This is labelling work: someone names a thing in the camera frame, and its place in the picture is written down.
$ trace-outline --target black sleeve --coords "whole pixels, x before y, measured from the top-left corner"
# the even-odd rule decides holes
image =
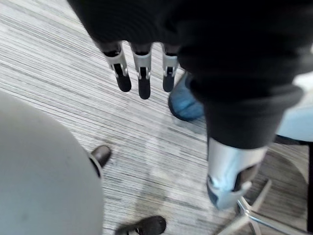
[[[181,66],[204,104],[208,135],[252,149],[272,141],[284,111],[302,90],[292,84],[313,38],[308,1],[179,2],[170,26]]]

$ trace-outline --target striped carpet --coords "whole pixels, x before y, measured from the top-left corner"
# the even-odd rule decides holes
[[[153,47],[149,100],[139,98],[127,43],[124,50],[129,93],[118,89],[65,0],[0,0],[0,89],[60,121],[87,150],[100,144],[113,150],[104,169],[103,234],[155,214],[167,219],[167,235],[214,234],[235,211],[218,211],[207,197],[203,119],[187,123],[170,115],[159,44]],[[262,213],[304,229],[307,167],[306,147],[273,144],[248,198],[270,177]]]

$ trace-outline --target floor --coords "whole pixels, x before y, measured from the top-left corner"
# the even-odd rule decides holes
[[[235,216],[207,196],[203,119],[179,121],[167,108],[160,49],[153,47],[151,98],[141,100],[128,44],[133,88],[123,93],[65,0],[0,0],[0,89],[60,121],[87,150],[113,150],[103,180],[106,235],[155,214],[167,219],[166,235],[211,235]],[[305,146],[273,144],[248,199],[271,178],[261,212],[304,229],[307,168]]]

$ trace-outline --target black fingertip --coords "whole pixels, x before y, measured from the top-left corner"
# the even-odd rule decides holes
[[[126,76],[119,76],[116,80],[121,91],[129,92],[131,90],[132,84],[128,74]]]
[[[138,80],[139,96],[142,99],[148,99],[150,97],[150,79],[145,77]]]
[[[163,77],[163,89],[166,92],[171,92],[174,87],[174,77],[169,74]]]

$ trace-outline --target blue sneaker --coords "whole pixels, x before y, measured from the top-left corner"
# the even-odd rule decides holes
[[[192,75],[185,72],[168,98],[171,113],[180,120],[193,121],[204,115],[203,105],[191,94],[189,84]]]

